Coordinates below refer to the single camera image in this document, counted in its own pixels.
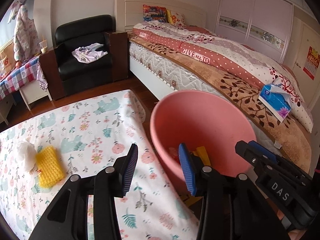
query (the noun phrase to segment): tissue box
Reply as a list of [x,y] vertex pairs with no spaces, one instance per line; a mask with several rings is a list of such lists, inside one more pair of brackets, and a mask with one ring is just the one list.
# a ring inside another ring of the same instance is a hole
[[271,85],[264,85],[259,100],[282,122],[289,114],[291,107],[279,93],[270,92]]

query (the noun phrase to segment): pink basin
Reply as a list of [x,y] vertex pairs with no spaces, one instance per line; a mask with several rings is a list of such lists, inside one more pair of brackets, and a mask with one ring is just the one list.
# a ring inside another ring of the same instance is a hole
[[211,165],[231,177],[247,172],[251,165],[235,152],[238,141],[256,140],[245,115],[230,102],[211,93],[182,90],[157,103],[150,121],[152,142],[159,160],[179,194],[187,188],[182,169],[169,154],[186,143],[190,151],[205,146]]

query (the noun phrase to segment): screw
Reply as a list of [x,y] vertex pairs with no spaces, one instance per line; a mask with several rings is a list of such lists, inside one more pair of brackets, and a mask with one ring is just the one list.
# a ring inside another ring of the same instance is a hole
[[208,173],[208,172],[211,172],[211,171],[212,171],[212,168],[211,168],[210,166],[203,166],[203,167],[202,167],[202,170],[203,170],[203,172]]
[[247,178],[248,178],[248,176],[245,175],[244,173],[240,173],[240,174],[238,175],[238,177],[239,177],[240,180],[247,180]]
[[70,180],[72,181],[72,182],[75,182],[75,181],[77,181],[79,179],[79,176],[78,175],[72,175],[71,177],[70,177]]
[[106,168],[106,173],[113,173],[115,171],[115,168],[112,166],[109,166]]

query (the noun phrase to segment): floral pillow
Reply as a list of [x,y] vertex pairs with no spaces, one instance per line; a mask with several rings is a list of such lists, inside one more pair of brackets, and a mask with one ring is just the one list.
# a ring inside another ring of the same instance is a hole
[[186,26],[186,23],[184,21],[184,16],[182,13],[167,10],[167,14],[168,14],[168,21],[172,25],[177,26],[177,27],[185,27]]
[[143,5],[143,19],[145,22],[159,21],[168,22],[167,9],[159,6]]

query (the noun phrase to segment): person's hand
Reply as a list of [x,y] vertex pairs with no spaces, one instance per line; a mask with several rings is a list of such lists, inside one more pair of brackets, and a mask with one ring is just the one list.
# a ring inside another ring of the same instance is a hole
[[[283,217],[284,217],[284,214],[281,212],[281,210],[278,210],[277,216],[278,216],[278,218],[280,220],[282,220]],[[303,236],[303,234],[305,232],[306,232],[306,230],[297,230],[297,229],[295,229],[295,230],[290,231],[288,233],[288,235],[289,235],[291,240],[299,240]]]

